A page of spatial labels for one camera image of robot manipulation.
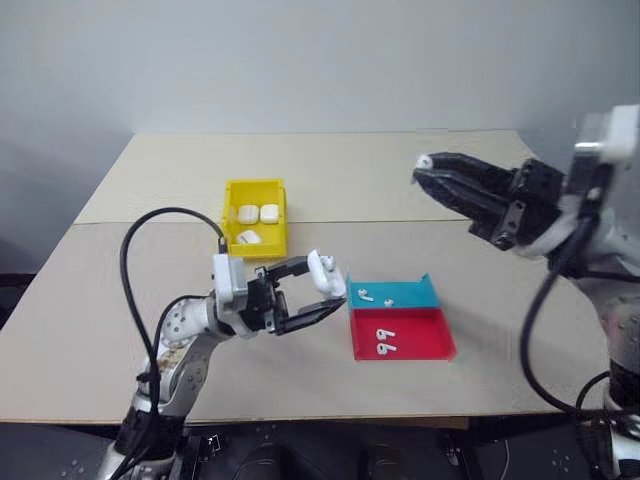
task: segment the beige table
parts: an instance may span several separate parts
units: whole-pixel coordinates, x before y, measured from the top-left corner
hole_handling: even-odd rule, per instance
[[[271,162],[280,165],[275,174],[285,178],[294,220],[290,254],[318,248],[357,280],[430,273],[459,353],[451,363],[356,362],[343,308],[300,332],[221,345],[192,421],[548,410],[518,362],[520,325],[545,265],[467,234],[467,221],[410,186],[420,145],[457,145],[503,166],[530,155],[512,132],[135,137],[0,332],[0,419],[119,422],[144,357],[118,276],[130,222],[168,204],[218,217],[225,179],[263,176]],[[302,158],[304,151],[315,153]],[[160,220],[140,231],[130,254],[149,329],[174,297],[211,288],[215,242],[207,227]],[[317,299],[304,277],[283,289],[291,309]],[[567,400],[606,367],[595,313],[566,281],[551,294],[534,342],[536,372]]]

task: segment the black floor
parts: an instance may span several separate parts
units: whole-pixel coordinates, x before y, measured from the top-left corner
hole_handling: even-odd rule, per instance
[[[489,437],[507,433],[510,428],[502,422],[494,423]],[[88,430],[111,436],[115,432],[115,428]],[[415,480],[469,478],[464,439],[472,435],[464,432],[363,423],[279,422],[197,427],[193,433],[217,434],[222,444],[216,456],[201,464],[201,479],[231,479],[249,452],[269,442],[280,444],[291,453],[289,473],[305,480],[356,480],[362,452],[378,444],[401,450]],[[0,477],[93,478],[109,442],[105,437],[62,427],[0,424]],[[512,436],[508,448],[510,460],[503,480],[590,478],[571,424]],[[479,468],[471,473],[472,477],[500,480],[505,466],[505,442],[489,440],[474,451]]]

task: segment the yellow plastic tray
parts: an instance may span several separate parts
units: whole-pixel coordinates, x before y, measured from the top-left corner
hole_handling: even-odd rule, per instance
[[[278,223],[241,225],[236,212],[242,205],[278,205]],[[236,257],[273,258],[287,255],[287,198],[281,178],[228,180],[224,198],[222,229],[227,237],[229,253]],[[253,230],[262,243],[236,243],[236,237],[245,230]]]

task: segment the tabletop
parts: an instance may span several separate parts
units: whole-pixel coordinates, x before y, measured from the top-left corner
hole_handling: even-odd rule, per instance
[[[191,421],[550,410],[518,361],[545,263],[473,237],[468,221],[409,185],[417,153],[454,148],[503,167],[532,156],[513,132],[135,136],[0,332],[0,420],[120,422],[144,359],[119,281],[124,233],[160,206],[218,219],[227,178],[267,175],[285,181],[290,255],[318,248],[359,281],[429,273],[458,354],[450,363],[357,362],[343,307],[299,332],[220,345]],[[214,251],[206,226],[176,216],[140,230],[130,271],[148,329],[173,298],[211,289]],[[247,262],[248,275],[256,265]],[[290,310],[318,300],[305,276],[282,288]],[[568,281],[545,304],[532,354],[540,379],[567,400],[606,367],[595,312]]]

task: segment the gray wall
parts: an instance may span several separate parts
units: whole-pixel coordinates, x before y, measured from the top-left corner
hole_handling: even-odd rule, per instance
[[[521,130],[640,95],[637,0],[4,0],[0,270],[39,268],[130,135]]]

